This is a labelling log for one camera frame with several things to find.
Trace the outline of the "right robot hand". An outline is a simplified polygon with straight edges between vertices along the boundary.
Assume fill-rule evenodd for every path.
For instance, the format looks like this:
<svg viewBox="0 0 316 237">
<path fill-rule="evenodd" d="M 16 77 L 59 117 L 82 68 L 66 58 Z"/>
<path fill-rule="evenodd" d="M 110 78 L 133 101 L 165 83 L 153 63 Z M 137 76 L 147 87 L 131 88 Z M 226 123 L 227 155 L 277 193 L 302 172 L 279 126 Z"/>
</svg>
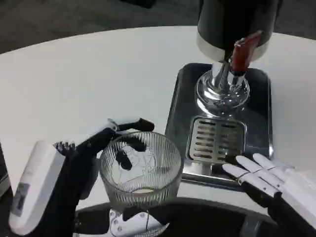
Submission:
<svg viewBox="0 0 316 237">
<path fill-rule="evenodd" d="M 226 156 L 221 169 L 280 227 L 299 237 L 316 235 L 316 183 L 306 174 L 259 153 Z"/>
</svg>

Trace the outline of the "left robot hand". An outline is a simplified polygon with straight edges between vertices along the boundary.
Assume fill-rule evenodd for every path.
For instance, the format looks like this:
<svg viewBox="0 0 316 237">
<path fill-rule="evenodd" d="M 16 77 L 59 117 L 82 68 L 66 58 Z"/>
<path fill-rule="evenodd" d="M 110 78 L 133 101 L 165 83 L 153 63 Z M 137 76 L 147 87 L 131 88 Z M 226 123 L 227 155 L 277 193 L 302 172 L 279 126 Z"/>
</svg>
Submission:
<svg viewBox="0 0 316 237">
<path fill-rule="evenodd" d="M 153 131 L 145 119 L 108 120 L 85 140 L 37 141 L 16 189 L 9 226 L 21 237 L 71 237 L 75 210 L 92 169 L 92 159 L 121 131 Z"/>
</svg>

